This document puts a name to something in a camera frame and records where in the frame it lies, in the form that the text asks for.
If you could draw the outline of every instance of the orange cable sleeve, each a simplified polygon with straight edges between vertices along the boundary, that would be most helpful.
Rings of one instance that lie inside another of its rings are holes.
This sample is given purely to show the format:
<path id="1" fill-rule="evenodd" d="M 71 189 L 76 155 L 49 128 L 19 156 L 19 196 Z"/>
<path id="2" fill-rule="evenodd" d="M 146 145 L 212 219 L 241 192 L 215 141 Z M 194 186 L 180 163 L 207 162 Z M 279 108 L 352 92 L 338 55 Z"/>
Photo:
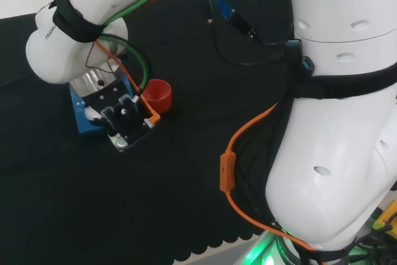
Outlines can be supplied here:
<path id="1" fill-rule="evenodd" d="M 123 65 L 123 63 L 116 57 L 114 56 L 105 46 L 103 46 L 102 43 L 100 43 L 100 41 L 95 41 L 95 44 L 111 59 L 113 59 L 118 65 L 119 67 L 121 67 L 121 69 L 123 70 L 123 72 L 126 74 L 129 82 L 131 83 L 131 85 L 134 87 L 134 89 L 136 91 L 139 91 L 139 87 L 135 84 L 134 80 L 132 80 L 130 74 L 128 73 L 127 69 L 125 68 L 125 66 Z M 156 122 L 158 122 L 160 120 L 160 115 L 153 110 L 153 108 L 149 105 L 148 101 L 145 99 L 145 97 L 143 95 L 141 95 L 142 101 L 145 103 L 145 106 L 149 109 L 149 111 L 151 112 L 151 117 L 149 118 L 149 121 L 152 124 L 156 124 Z"/>
<path id="2" fill-rule="evenodd" d="M 271 107 L 270 109 L 267 109 L 265 112 L 263 112 L 262 114 L 259 114 L 257 117 L 251 119 L 249 122 L 247 122 L 246 124 L 244 124 L 234 135 L 233 137 L 231 137 L 230 141 L 229 141 L 229 145 L 226 149 L 226 151 L 231 151 L 233 148 L 233 145 L 235 143 L 235 141 L 240 137 L 240 135 L 245 132 L 247 129 L 249 129 L 250 127 L 252 127 L 254 124 L 256 124 L 258 121 L 262 120 L 263 118 L 265 118 L 266 116 L 268 116 L 270 114 L 270 112 L 272 112 L 274 110 L 274 108 L 277 106 L 277 104 L 275 104 L 273 107 Z"/>
<path id="3" fill-rule="evenodd" d="M 294 237 L 294 236 L 291 236 L 291 235 L 289 235 L 289 234 L 286 234 L 286 233 L 284 233 L 284 232 L 282 232 L 282 231 L 280 231 L 280 230 L 278 230 L 278 229 L 275 229 L 275 228 L 266 226 L 266 225 L 264 225 L 263 223 L 257 222 L 257 221 L 254 220 L 253 218 L 251 218 L 251 217 L 249 217 L 248 215 L 246 215 L 240 208 L 238 208 L 238 206 L 236 205 L 236 203 L 233 201 L 233 199 L 232 199 L 232 197 L 231 197 L 231 195 L 230 195 L 230 192 L 227 192 L 227 193 L 226 193 L 226 196 L 227 196 L 227 198 L 228 198 L 228 200 L 229 200 L 230 205 L 234 208 L 234 210 L 235 210 L 238 214 L 240 214 L 240 216 L 242 216 L 245 220 L 247 220 L 248 222 L 250 222 L 251 224 L 253 224 L 253 225 L 255 225 L 255 226 L 257 226 L 257 227 L 259 227 L 259 228 L 261 228 L 261 229 L 263 229 L 263 230 L 266 230 L 266 231 L 269 231 L 269 232 L 271 232 L 271 233 L 273 233 L 273 234 L 276 234 L 276 235 L 278 235 L 278 236 L 286 237 L 286 238 L 288 238 L 289 240 L 291 240 L 291 241 L 293 241 L 293 242 L 299 244 L 300 246 L 302 246 L 302 247 L 308 249 L 309 251 L 314 251 L 314 250 L 315 250 L 314 248 L 312 248 L 310 245 L 308 245 L 307 243 L 305 243 L 304 241 L 302 241 L 302 240 L 299 239 L 299 238 L 296 238 L 296 237 Z"/>

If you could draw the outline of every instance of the orange cable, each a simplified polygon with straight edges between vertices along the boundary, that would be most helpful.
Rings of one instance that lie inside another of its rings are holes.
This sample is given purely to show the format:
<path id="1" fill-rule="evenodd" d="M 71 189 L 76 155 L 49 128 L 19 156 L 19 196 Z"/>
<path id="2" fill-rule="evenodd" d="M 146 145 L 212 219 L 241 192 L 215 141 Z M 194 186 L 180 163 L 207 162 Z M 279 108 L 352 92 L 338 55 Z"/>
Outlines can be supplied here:
<path id="1" fill-rule="evenodd" d="M 121 69 L 123 70 L 123 72 L 126 74 L 129 82 L 131 83 L 131 85 L 134 87 L 134 89 L 136 91 L 139 91 L 139 87 L 135 84 L 134 80 L 132 80 L 130 74 L 128 73 L 127 69 L 125 68 L 125 66 L 123 65 L 123 63 L 116 57 L 113 55 L 113 53 L 111 53 L 105 46 L 103 46 L 102 43 L 100 43 L 100 41 L 95 41 L 95 44 L 111 59 L 113 59 L 118 65 L 119 67 L 121 67 Z M 158 122 L 160 120 L 160 115 L 153 110 L 153 108 L 149 105 L 148 101 L 145 99 L 145 97 L 143 95 L 141 95 L 142 101 L 145 103 L 145 106 L 149 109 L 149 111 L 151 112 L 151 117 L 149 118 L 149 121 L 154 125 L 156 124 L 156 122 Z"/>
<path id="2" fill-rule="evenodd" d="M 227 147 L 227 151 L 231 151 L 233 148 L 233 145 L 235 143 L 235 141 L 241 136 L 242 133 L 244 133 L 247 129 L 249 129 L 250 127 L 252 127 L 254 124 L 256 124 L 258 121 L 262 120 L 263 118 L 265 118 L 266 116 L 268 116 L 270 114 L 270 112 L 272 112 L 274 110 L 274 108 L 277 106 L 278 103 L 276 103 L 273 107 L 271 107 L 270 109 L 267 109 L 265 112 L 263 112 L 262 114 L 259 114 L 257 117 L 251 119 L 249 122 L 247 122 L 246 124 L 244 124 L 234 135 L 233 137 L 231 137 L 230 141 L 229 141 L 229 145 Z"/>
<path id="3" fill-rule="evenodd" d="M 234 163 L 236 161 L 236 154 L 233 152 L 233 145 L 236 142 L 236 140 L 241 136 L 241 134 L 243 134 L 247 129 L 249 129 L 250 127 L 252 127 L 254 124 L 256 124 L 257 122 L 259 122 L 260 120 L 266 118 L 277 106 L 278 103 L 276 103 L 274 106 L 272 106 L 270 109 L 267 109 L 265 112 L 259 114 L 257 117 L 253 118 L 252 120 L 250 120 L 249 122 L 247 122 L 245 125 L 243 125 L 232 137 L 231 140 L 229 141 L 229 145 L 226 149 L 226 153 L 221 156 L 221 177 L 224 176 L 226 180 L 222 181 L 221 178 L 221 190 L 225 191 L 226 193 L 226 197 L 228 198 L 228 201 L 230 203 L 230 205 L 234 208 L 234 210 L 241 216 L 243 217 L 245 220 L 247 220 L 248 222 L 250 222 L 251 224 L 269 231 L 273 234 L 276 234 L 278 236 L 282 236 L 285 237 L 295 243 L 297 243 L 298 245 L 306 248 L 309 251 L 314 251 L 315 249 L 312 248 L 310 245 L 308 245 L 307 243 L 305 243 L 304 241 L 302 241 L 299 238 L 296 238 L 292 235 L 289 235 L 287 233 L 284 233 L 276 228 L 272 228 L 269 227 L 267 225 L 264 225 L 263 223 L 260 223 L 256 220 L 254 220 L 253 218 L 249 217 L 248 215 L 246 215 L 234 202 L 233 198 L 230 195 L 230 189 L 234 187 L 234 174 L 229 175 L 228 177 L 228 173 L 232 172 L 234 173 Z"/>

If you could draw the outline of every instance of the blue usb port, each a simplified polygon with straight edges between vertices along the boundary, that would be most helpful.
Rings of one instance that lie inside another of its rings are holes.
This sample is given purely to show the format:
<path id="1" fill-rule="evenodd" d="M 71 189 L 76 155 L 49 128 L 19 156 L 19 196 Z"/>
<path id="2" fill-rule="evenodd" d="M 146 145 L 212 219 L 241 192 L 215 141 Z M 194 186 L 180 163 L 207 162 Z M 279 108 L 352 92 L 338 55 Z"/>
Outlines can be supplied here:
<path id="1" fill-rule="evenodd" d="M 287 46 L 288 47 L 299 47 L 301 45 L 301 41 L 300 40 L 289 40 L 287 42 Z"/>
<path id="2" fill-rule="evenodd" d="M 303 65 L 305 68 L 309 71 L 311 70 L 311 65 L 309 64 L 308 60 L 306 58 L 303 59 Z"/>
<path id="3" fill-rule="evenodd" d="M 305 71 L 306 75 L 309 75 L 309 76 L 313 75 L 314 63 L 312 62 L 312 60 L 309 57 L 305 56 L 302 58 L 302 64 L 303 64 L 304 71 Z"/>

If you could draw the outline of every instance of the round hole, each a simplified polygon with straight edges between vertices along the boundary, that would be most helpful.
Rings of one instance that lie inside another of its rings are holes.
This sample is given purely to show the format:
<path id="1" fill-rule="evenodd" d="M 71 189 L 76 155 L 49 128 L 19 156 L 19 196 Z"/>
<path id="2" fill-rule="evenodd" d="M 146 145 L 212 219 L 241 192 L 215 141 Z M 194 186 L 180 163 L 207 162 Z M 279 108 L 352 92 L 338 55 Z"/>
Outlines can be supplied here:
<path id="1" fill-rule="evenodd" d="M 317 172 L 317 174 L 319 174 L 321 176 L 331 176 L 332 175 L 331 171 L 324 167 L 314 167 L 313 169 Z"/>

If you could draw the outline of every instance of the green light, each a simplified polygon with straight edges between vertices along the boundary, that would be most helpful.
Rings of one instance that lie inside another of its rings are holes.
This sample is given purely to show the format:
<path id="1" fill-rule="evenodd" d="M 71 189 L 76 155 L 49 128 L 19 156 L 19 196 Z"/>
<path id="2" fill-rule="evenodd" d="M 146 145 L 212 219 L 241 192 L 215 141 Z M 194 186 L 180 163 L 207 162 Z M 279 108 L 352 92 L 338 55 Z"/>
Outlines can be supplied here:
<path id="1" fill-rule="evenodd" d="M 262 265 L 274 265 L 274 260 L 271 255 L 263 256 Z"/>
<path id="2" fill-rule="evenodd" d="M 257 246 L 255 246 L 244 258 L 244 260 L 240 263 L 240 265 L 251 265 L 256 258 L 263 252 L 263 250 L 266 248 L 267 243 L 262 242 L 259 243 Z"/>

